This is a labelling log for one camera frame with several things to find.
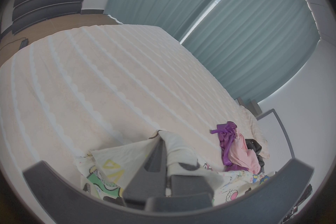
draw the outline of bed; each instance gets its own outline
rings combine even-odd
[[[22,199],[46,214],[22,170],[47,161],[79,186],[74,156],[180,134],[213,169],[223,170],[217,124],[233,121],[268,157],[257,120],[205,67],[156,26],[101,25],[55,33],[0,68],[0,161]]]

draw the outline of power cord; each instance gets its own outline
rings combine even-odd
[[[7,46],[7,45],[9,45],[9,44],[12,44],[12,43],[14,43],[14,42],[16,42],[16,41],[19,41],[19,40],[24,40],[24,39],[27,39],[26,37],[21,37],[21,38],[19,38],[19,39],[17,39],[17,40],[14,40],[14,41],[12,41],[12,42],[9,42],[9,43],[7,43],[6,45],[4,45],[1,49],[0,49],[0,51],[5,47],[5,46]]]

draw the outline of tiled floor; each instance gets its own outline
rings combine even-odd
[[[104,14],[73,14],[42,21],[24,29],[16,35],[10,32],[0,42],[0,66],[19,50],[21,41],[24,38],[28,38],[29,44],[31,44],[34,41],[63,30],[82,26],[116,24],[114,19]]]

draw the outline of pink fabric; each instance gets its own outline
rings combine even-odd
[[[233,140],[229,153],[229,160],[242,167],[246,167],[249,172],[255,175],[260,171],[257,155],[252,149],[247,149],[244,136],[236,130],[236,138]]]

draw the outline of purple satin fabric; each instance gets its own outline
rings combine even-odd
[[[240,171],[240,170],[248,171],[246,167],[241,167],[238,164],[232,164],[231,166],[228,166],[225,171],[228,172],[228,171]]]
[[[223,164],[226,166],[231,166],[232,162],[228,158],[228,153],[230,146],[233,142],[233,140],[236,137],[235,129],[237,128],[237,125],[232,122],[228,121],[226,124],[218,124],[217,129],[210,130],[211,134],[218,133],[218,138],[220,141],[220,147],[222,148],[222,160]]]

